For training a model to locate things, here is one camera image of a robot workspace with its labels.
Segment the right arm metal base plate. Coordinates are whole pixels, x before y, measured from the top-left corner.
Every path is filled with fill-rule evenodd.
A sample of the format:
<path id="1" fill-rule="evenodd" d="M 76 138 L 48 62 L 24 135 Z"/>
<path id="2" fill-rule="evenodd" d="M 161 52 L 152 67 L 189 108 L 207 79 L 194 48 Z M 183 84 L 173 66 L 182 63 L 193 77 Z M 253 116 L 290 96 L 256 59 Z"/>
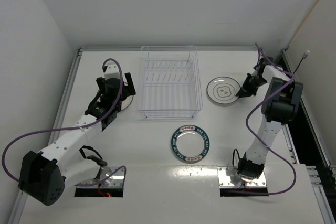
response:
<path id="1" fill-rule="evenodd" d="M 267 188 L 264 172 L 258 179 L 249 179 L 238 175 L 233 167 L 220 166 L 217 174 L 220 189 Z"/>

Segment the orange sunburst plate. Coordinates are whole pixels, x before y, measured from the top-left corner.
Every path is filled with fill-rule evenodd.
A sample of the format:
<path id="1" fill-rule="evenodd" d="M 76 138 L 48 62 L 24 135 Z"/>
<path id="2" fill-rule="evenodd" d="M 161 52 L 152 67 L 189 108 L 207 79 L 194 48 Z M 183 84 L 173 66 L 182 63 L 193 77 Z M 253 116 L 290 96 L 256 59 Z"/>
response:
<path id="1" fill-rule="evenodd" d="M 130 106 L 130 104 L 133 101 L 133 98 L 134 98 L 134 96 L 131 95 L 131 96 L 128 96 L 125 100 L 123 100 L 121 102 L 121 111 L 124 111 L 125 109 L 127 109 Z"/>

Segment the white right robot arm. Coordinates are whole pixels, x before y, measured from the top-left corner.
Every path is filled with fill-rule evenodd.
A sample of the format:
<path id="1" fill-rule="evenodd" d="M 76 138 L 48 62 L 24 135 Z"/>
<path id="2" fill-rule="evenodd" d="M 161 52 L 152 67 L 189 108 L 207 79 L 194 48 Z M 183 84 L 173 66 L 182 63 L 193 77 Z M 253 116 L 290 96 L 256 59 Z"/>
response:
<path id="1" fill-rule="evenodd" d="M 262 58 L 255 71 L 248 74 L 236 94 L 238 98 L 256 95 L 258 89 L 268 84 L 268 90 L 261 103 L 263 115 L 258 133 L 250 148 L 239 159 L 237 174 L 247 179 L 258 179 L 264 171 L 266 157 L 277 134 L 297 115 L 303 84 L 290 79 L 272 60 Z"/>

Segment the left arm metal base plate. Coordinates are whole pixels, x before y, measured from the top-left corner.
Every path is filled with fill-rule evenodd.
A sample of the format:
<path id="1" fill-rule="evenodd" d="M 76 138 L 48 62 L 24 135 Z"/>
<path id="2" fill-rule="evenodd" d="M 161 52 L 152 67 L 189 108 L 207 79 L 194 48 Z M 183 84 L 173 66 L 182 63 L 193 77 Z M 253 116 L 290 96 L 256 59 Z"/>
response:
<path id="1" fill-rule="evenodd" d="M 124 187 L 127 169 L 125 166 L 111 167 L 106 166 L 101 169 L 97 178 L 85 180 L 77 187 L 98 187 L 121 189 Z"/>

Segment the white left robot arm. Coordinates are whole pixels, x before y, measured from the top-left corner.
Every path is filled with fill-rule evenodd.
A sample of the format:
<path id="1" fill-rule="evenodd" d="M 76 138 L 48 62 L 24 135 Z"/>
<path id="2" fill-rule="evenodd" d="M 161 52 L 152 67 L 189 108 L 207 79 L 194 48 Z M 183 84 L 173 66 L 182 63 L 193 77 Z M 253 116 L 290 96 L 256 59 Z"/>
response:
<path id="1" fill-rule="evenodd" d="M 114 59 L 104 61 L 96 82 L 99 90 L 76 125 L 39 152 L 23 157 L 18 187 L 45 206 L 54 204 L 68 187 L 101 186 L 117 172 L 106 174 L 107 162 L 94 155 L 69 163 L 116 119 L 122 102 L 136 94 L 131 74 L 122 73 Z"/>

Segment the green ring lettered plate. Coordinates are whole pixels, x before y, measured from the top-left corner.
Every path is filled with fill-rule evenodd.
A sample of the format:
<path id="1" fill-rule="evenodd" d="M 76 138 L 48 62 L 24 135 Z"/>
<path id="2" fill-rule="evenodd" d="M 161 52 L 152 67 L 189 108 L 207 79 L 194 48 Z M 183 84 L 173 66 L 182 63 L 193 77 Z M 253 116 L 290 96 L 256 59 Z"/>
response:
<path id="1" fill-rule="evenodd" d="M 210 149 L 207 133 L 196 125 L 183 125 L 172 134 L 170 147 L 177 160 L 187 164 L 202 161 Z"/>

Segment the white plate green cloud motif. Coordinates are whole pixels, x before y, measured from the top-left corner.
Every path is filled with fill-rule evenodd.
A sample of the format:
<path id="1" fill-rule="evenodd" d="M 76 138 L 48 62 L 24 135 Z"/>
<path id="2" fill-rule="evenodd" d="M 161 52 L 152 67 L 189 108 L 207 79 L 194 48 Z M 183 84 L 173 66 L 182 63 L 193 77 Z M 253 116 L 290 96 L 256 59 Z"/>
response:
<path id="1" fill-rule="evenodd" d="M 238 100 L 240 84 L 231 77 L 217 77 L 206 87 L 207 97 L 216 105 L 229 106 Z"/>

